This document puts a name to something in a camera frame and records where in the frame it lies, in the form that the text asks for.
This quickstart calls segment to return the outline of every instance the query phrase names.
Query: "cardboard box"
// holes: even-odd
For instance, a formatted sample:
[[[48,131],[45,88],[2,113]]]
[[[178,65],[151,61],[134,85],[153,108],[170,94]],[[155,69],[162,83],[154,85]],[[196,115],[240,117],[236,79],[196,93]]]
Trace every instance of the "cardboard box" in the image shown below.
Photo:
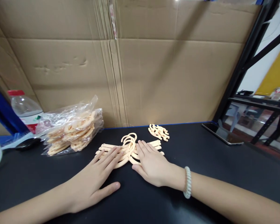
[[[188,0],[0,0],[0,90],[22,89],[44,111],[96,94],[106,127],[208,121],[258,11]]]

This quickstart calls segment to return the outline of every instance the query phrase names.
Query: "hand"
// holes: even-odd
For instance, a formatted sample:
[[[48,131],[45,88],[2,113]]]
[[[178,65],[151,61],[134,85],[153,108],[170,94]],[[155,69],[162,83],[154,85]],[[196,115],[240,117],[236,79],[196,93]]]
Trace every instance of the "hand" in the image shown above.
[[[93,206],[120,188],[120,183],[114,182],[100,189],[122,157],[123,153],[119,151],[120,147],[114,147],[98,160],[104,152],[102,150],[83,170],[61,185],[63,192],[69,194],[68,212],[76,213]]]
[[[141,165],[133,165],[133,170],[157,187],[168,186],[185,191],[186,173],[183,168],[169,163],[159,151],[145,141],[138,141],[136,148]]]

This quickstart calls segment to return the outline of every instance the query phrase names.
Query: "plastic bag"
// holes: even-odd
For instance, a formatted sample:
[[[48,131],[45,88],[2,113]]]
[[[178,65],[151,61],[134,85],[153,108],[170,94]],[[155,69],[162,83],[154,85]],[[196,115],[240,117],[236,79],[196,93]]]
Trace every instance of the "plastic bag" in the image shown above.
[[[102,109],[95,109],[97,96],[88,103],[47,112],[36,127],[36,137],[44,141],[42,155],[63,155],[83,150],[103,128]]]

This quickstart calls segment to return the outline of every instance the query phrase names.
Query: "finger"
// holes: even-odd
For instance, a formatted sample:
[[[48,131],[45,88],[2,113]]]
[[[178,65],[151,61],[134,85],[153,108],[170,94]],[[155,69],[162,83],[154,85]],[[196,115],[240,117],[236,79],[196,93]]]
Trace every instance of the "finger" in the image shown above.
[[[99,160],[100,156],[104,153],[104,151],[105,151],[104,149],[103,149],[102,151],[100,151],[100,153],[97,154],[97,155],[90,161],[89,164],[95,164],[95,163]]]
[[[120,146],[118,146],[106,159],[102,162],[102,165],[104,166],[104,169],[111,163],[111,161],[118,156],[117,153],[120,150]]]
[[[152,149],[148,146],[148,144],[145,141],[142,141],[144,147],[147,149],[149,152],[153,152]]]
[[[118,153],[117,156],[107,165],[107,167],[105,168],[105,172],[107,172],[108,176],[111,173],[111,171],[114,169],[116,164],[119,162],[123,154],[124,152]]]
[[[117,148],[117,146],[114,146],[112,149],[110,149],[109,152],[107,152],[107,154],[104,155],[104,156],[100,159],[99,163],[103,163],[103,162],[109,157],[109,155],[111,155],[111,154],[114,152],[114,150],[115,150],[116,148]]]
[[[93,197],[93,202],[94,202],[94,204],[96,204],[99,201],[101,201],[102,199],[104,199],[105,197],[113,194],[119,188],[120,188],[120,183],[114,182],[114,183],[104,187],[103,189],[99,189],[96,192],[94,192],[92,194],[91,198]]]
[[[132,169],[135,170],[137,173],[139,173],[140,176],[147,181],[148,176],[141,165],[135,164],[132,166]]]
[[[141,148],[142,152],[144,155],[147,155],[149,153],[149,151],[146,149],[146,147],[144,146],[144,144],[139,140],[138,141],[139,147]]]
[[[137,153],[138,153],[138,156],[139,156],[139,158],[140,158],[140,161],[141,161],[141,159],[143,159],[145,156],[144,156],[144,153],[143,153],[143,151],[142,151],[142,149],[140,148],[140,146],[139,146],[138,143],[136,144],[136,149],[137,149]]]
[[[156,148],[153,147],[150,143],[147,143],[147,145],[151,148],[151,150],[152,150],[153,152],[159,152],[159,151],[156,150]]]

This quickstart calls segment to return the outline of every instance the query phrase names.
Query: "white beaded bracelet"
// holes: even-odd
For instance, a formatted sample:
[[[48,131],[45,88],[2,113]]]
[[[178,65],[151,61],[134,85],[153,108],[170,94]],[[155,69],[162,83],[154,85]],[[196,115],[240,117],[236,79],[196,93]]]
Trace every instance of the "white beaded bracelet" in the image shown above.
[[[187,174],[187,190],[184,192],[184,196],[186,199],[189,199],[191,197],[192,192],[192,181],[191,181],[191,171],[189,167],[185,167],[186,174]]]

